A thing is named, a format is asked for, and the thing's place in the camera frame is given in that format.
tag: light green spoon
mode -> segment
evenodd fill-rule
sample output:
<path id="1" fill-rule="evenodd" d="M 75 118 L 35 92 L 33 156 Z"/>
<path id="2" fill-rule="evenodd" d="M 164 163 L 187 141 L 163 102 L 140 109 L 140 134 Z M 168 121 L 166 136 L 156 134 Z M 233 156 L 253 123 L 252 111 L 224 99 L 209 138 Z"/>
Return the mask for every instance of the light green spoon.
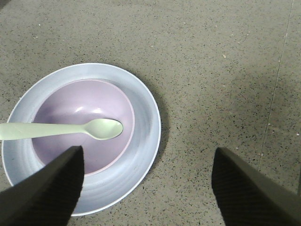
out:
<path id="1" fill-rule="evenodd" d="M 122 130 L 122 124 L 112 119 L 94 119 L 82 125 L 9 122 L 0 124 L 0 140 L 17 140 L 71 133 L 85 133 L 96 140 L 108 140 L 118 136 Z"/>

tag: spoon handle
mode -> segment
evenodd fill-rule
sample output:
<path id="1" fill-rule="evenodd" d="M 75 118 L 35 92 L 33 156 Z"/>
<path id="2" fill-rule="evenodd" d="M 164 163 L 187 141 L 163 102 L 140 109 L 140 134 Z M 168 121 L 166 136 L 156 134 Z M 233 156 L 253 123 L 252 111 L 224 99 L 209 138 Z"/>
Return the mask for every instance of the spoon handle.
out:
<path id="1" fill-rule="evenodd" d="M 82 132 L 85 132 L 82 125 L 21 122 L 0 124 L 0 140 L 16 140 Z"/>

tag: spoon bowl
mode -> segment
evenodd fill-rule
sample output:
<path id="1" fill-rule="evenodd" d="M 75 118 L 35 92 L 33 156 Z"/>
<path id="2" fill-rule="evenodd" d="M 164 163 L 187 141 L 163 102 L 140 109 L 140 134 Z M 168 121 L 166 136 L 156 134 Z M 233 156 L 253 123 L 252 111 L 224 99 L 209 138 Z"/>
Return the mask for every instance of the spoon bowl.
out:
<path id="1" fill-rule="evenodd" d="M 96 140 L 112 139 L 122 133 L 123 126 L 112 119 L 94 119 L 84 124 L 85 133 Z"/>

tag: floor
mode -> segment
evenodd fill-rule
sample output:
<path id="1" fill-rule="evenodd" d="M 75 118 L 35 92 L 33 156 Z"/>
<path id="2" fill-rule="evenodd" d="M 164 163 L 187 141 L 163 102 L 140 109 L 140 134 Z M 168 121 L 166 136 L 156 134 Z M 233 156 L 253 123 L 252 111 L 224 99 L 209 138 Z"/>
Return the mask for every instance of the floor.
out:
<path id="1" fill-rule="evenodd" d="M 81 62 L 130 71 L 161 111 L 143 182 L 68 226 L 224 225 L 210 181 L 218 146 L 300 195 L 301 1 L 126 2 L 0 3 L 0 122 L 39 79 Z"/>

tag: floor crack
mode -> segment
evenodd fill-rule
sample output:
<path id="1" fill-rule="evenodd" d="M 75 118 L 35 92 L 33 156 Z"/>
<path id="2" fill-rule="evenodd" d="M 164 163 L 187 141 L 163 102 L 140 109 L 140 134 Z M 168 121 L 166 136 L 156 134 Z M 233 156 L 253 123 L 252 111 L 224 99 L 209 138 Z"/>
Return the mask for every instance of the floor crack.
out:
<path id="1" fill-rule="evenodd" d="M 260 153 L 260 157 L 259 157 L 259 161 L 258 161 L 258 168 L 257 168 L 258 170 L 259 170 L 259 166 L 260 166 L 261 157 L 263 156 L 263 148 L 264 148 L 264 144 L 265 144 L 265 140 L 266 140 L 266 135 L 267 135 L 267 132 L 268 132 L 268 126 L 269 126 L 270 116 L 271 116 L 271 112 L 272 112 L 273 101 L 274 101 L 274 97 L 275 97 L 275 91 L 276 91 L 276 87 L 277 87 L 277 84 L 278 84 L 279 71 L 280 71 L 280 66 L 281 66 L 281 62 L 282 62 L 282 55 L 283 55 L 284 48 L 285 48 L 285 42 L 286 42 L 286 37 L 287 37 L 287 30 L 288 30 L 288 26 L 289 26 L 290 19 L 291 19 L 292 8 L 293 8 L 293 1 L 294 0 L 292 0 L 291 9 L 290 9 L 290 13 L 289 13 L 288 21 L 287 21 L 287 25 L 286 25 L 285 37 L 284 37 L 284 41 L 283 41 L 283 45 L 282 45 L 282 51 L 281 51 L 280 60 L 279 60 L 279 64 L 278 64 L 276 82 L 275 82 L 275 86 L 274 86 L 274 90 L 273 90 L 273 95 L 272 95 L 272 100 L 271 100 L 271 104 L 270 104 L 270 108 L 269 108 L 268 121 L 267 121 L 267 125 L 266 125 L 266 128 L 265 128 L 264 136 L 263 136 L 263 143 L 262 143 L 262 146 L 261 146 L 261 153 Z"/>

